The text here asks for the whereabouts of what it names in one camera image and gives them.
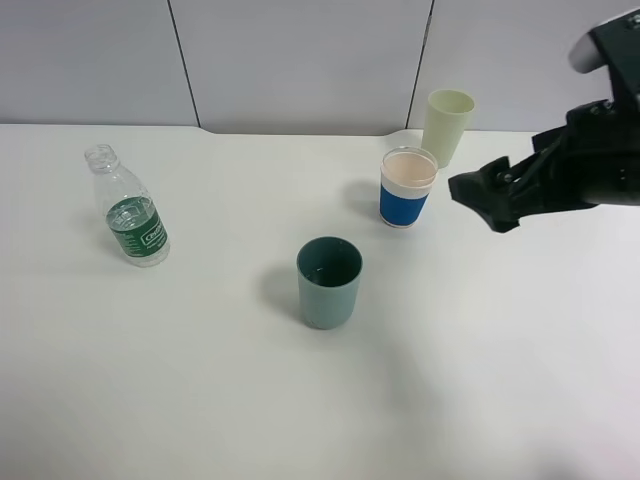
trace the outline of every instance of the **pale green cup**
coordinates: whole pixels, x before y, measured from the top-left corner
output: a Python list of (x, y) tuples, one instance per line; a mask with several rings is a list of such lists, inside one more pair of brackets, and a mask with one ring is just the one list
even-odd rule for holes
[(346, 240), (321, 237), (298, 254), (300, 309), (310, 327), (329, 330), (346, 322), (356, 303), (362, 255)]
[(438, 169), (449, 165), (474, 108), (473, 98), (458, 90), (436, 90), (429, 95), (422, 149), (436, 157)]

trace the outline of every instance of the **water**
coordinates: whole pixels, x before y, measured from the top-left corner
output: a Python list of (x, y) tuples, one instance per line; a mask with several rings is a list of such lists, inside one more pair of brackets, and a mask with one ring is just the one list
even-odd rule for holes
[(107, 213), (106, 221), (134, 265), (152, 267), (169, 255), (169, 239), (149, 198), (131, 197), (118, 202)]
[(340, 287), (346, 285), (356, 277), (353, 268), (348, 263), (335, 262), (324, 267), (316, 268), (305, 277), (321, 287)]

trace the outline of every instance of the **green bottle label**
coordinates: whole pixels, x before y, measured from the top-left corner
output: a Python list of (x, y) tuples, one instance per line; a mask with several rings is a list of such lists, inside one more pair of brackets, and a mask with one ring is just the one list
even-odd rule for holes
[(132, 197), (116, 203), (107, 213), (107, 225), (130, 257), (148, 257), (167, 243), (167, 232), (148, 198)]

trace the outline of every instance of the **blue and white cup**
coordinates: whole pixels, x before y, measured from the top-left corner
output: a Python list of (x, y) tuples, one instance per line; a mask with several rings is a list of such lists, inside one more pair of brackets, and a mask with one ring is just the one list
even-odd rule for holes
[(380, 166), (380, 216), (395, 228), (413, 225), (438, 175), (438, 162), (426, 150), (394, 148)]

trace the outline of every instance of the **cup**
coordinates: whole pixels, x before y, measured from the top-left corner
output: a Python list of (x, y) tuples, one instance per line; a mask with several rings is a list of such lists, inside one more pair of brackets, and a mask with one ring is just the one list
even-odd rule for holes
[(435, 155), (438, 168), (449, 165), (474, 108), (473, 98), (458, 90), (436, 90), (429, 95), (422, 148)]
[(420, 148), (394, 148), (380, 166), (380, 216), (395, 228), (408, 228), (420, 216), (438, 164), (431, 153)]
[(298, 288), (304, 322), (329, 330), (346, 322), (356, 303), (362, 255), (351, 243), (321, 237), (298, 253)]

